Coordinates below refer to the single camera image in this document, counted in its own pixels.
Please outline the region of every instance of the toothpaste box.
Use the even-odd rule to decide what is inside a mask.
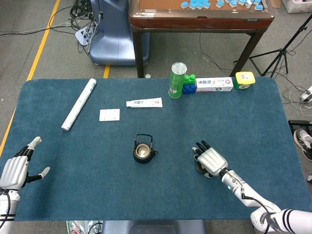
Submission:
[[[231,91],[233,82],[231,77],[217,78],[196,78],[196,92],[211,92],[211,91]]]

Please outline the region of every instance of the black table leg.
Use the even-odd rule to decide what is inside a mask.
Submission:
[[[135,49],[137,77],[144,78],[141,33],[132,31],[132,38],[133,38],[133,46]]]
[[[243,50],[242,54],[240,55],[235,67],[233,68],[230,76],[235,77],[236,72],[240,72],[247,62],[249,56],[253,52],[254,48],[257,46],[258,42],[260,41],[262,35],[264,33],[252,33],[250,34],[251,37],[245,46],[245,49]]]

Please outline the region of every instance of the green can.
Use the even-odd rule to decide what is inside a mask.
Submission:
[[[176,62],[172,65],[171,71],[168,93],[172,98],[179,98],[182,95],[183,82],[187,71],[187,66],[183,62]]]

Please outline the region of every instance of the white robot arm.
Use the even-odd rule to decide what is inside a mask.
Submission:
[[[50,167],[46,167],[38,175],[28,175],[29,162],[35,147],[40,144],[40,142],[41,138],[39,136],[36,137],[5,163],[0,178],[0,188],[3,192],[0,195],[0,234],[11,233],[12,223],[15,219],[16,210],[20,201],[18,191],[23,188],[26,183],[43,179],[50,170]]]
[[[312,213],[291,209],[280,210],[274,203],[264,199],[250,187],[233,170],[228,169],[228,163],[214,148],[205,141],[196,143],[194,159],[196,168],[206,177],[220,176],[221,181],[248,207],[260,207],[251,214],[251,221],[261,232],[287,232],[294,234],[312,233]]]

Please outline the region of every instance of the tripod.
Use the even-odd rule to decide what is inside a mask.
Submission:
[[[274,73],[276,72],[276,69],[282,59],[282,57],[284,57],[284,60],[285,60],[285,67],[286,67],[286,73],[288,74],[288,65],[287,65],[287,48],[288,46],[295,40],[295,38],[304,30],[307,29],[307,23],[312,19],[312,14],[309,16],[309,18],[304,22],[304,24],[302,24],[298,31],[293,35],[293,37],[287,42],[287,44],[284,46],[283,49],[278,49],[278,50],[273,50],[273,51],[270,51],[270,52],[266,52],[266,53],[263,53],[263,54],[260,54],[260,55],[255,55],[255,56],[252,56],[252,57],[249,57],[249,60],[250,62],[252,62],[252,64],[254,65],[254,67],[256,68],[257,72],[263,77],[265,76],[266,74],[268,73],[271,73],[271,78],[273,77]],[[278,52],[278,55],[274,58],[274,60],[270,63],[270,65],[267,67],[267,69],[265,69],[265,71],[262,73],[258,66],[256,65],[256,63],[253,61],[253,58],[257,58],[257,57],[260,57],[260,56],[264,56],[264,55],[269,55],[269,54],[273,54],[273,53],[276,53]],[[274,69],[269,72],[269,70],[273,67],[273,65],[276,63]]]

